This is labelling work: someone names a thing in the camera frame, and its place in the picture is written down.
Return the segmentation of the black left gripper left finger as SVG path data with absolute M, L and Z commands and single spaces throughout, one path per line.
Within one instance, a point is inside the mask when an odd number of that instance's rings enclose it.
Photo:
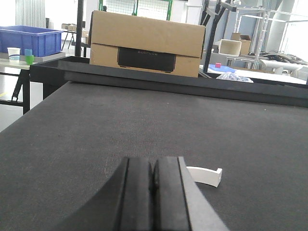
M 145 157 L 125 157 L 109 180 L 55 231 L 150 231 L 152 169 Z

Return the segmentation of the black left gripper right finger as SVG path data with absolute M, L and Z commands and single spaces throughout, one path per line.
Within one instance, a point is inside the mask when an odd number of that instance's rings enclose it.
M 154 230 L 228 230 L 194 183 L 183 157 L 160 157 L 154 166 Z

